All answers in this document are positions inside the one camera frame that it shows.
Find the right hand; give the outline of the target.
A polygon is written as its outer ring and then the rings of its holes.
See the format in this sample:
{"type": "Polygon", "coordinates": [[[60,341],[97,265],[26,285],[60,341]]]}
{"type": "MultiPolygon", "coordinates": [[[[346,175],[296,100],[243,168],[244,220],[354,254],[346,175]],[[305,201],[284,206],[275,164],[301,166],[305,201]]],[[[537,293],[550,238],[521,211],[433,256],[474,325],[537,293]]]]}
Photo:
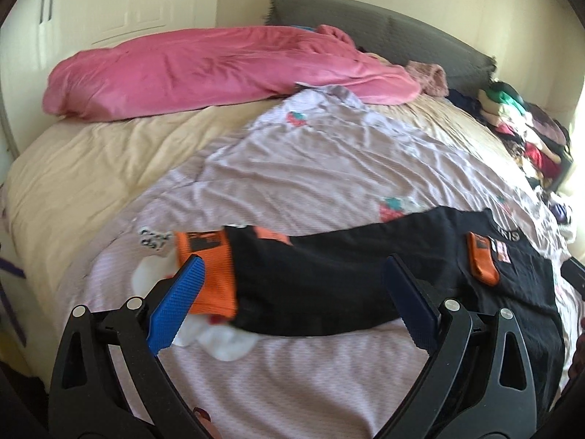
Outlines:
{"type": "Polygon", "coordinates": [[[585,318],[581,319],[581,334],[579,335],[572,363],[568,370],[568,379],[574,380],[584,371],[585,366],[585,318]]]}

